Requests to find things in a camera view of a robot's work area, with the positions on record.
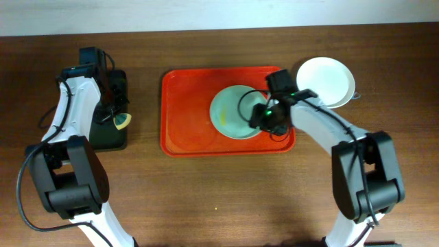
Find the green yellow sponge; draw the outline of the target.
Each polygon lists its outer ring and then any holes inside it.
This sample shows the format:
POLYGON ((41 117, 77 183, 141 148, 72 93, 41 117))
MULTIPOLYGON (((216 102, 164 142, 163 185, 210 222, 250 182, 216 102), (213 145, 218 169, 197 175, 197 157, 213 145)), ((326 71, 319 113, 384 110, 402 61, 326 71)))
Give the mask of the green yellow sponge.
POLYGON ((132 115, 129 113, 120 113, 113 117, 113 123, 118 130, 123 130, 126 128, 132 119, 132 115))

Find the light blue plate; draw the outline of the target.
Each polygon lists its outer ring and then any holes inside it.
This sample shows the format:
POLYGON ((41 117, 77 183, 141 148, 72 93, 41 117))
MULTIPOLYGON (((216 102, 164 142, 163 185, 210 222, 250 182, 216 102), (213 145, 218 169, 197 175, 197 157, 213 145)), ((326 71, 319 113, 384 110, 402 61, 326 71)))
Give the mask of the light blue plate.
POLYGON ((248 120, 256 104, 264 104, 264 94, 250 86, 234 85, 222 89, 211 102, 209 115, 215 129, 231 139, 250 139, 261 130, 251 128, 248 120))

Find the white plate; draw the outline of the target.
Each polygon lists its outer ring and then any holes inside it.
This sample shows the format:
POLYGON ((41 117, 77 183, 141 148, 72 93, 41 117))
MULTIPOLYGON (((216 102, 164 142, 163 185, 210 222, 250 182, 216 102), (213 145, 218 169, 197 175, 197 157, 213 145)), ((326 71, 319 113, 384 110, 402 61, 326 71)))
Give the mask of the white plate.
POLYGON ((298 89, 310 89, 328 108, 347 104, 355 94, 355 79, 349 68, 340 61, 317 57, 304 62, 296 74, 298 89))

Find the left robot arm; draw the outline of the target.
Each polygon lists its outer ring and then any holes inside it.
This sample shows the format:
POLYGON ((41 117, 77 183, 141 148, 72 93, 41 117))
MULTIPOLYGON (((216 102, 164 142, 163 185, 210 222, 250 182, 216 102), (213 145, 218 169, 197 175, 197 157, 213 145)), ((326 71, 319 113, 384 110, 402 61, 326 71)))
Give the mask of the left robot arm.
POLYGON ((128 83, 109 54, 97 47, 79 51, 79 65, 63 69, 60 99, 41 142, 27 147, 16 182, 19 214, 40 232, 79 227, 94 246, 136 246, 109 203, 110 184, 98 152, 127 144, 128 83), (68 224, 37 227, 23 210, 21 181, 29 170, 40 201, 68 224))

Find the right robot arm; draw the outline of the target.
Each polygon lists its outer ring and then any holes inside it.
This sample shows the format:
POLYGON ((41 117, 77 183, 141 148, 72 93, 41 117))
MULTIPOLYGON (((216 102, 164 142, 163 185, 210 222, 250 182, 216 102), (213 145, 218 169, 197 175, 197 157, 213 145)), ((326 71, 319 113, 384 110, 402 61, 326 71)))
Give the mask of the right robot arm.
POLYGON ((349 123, 312 90, 298 90, 286 69, 265 79, 268 100, 253 107, 248 125, 272 136, 302 130, 331 156, 339 213, 328 235, 303 246, 366 246, 379 220, 405 199, 392 138, 349 123))

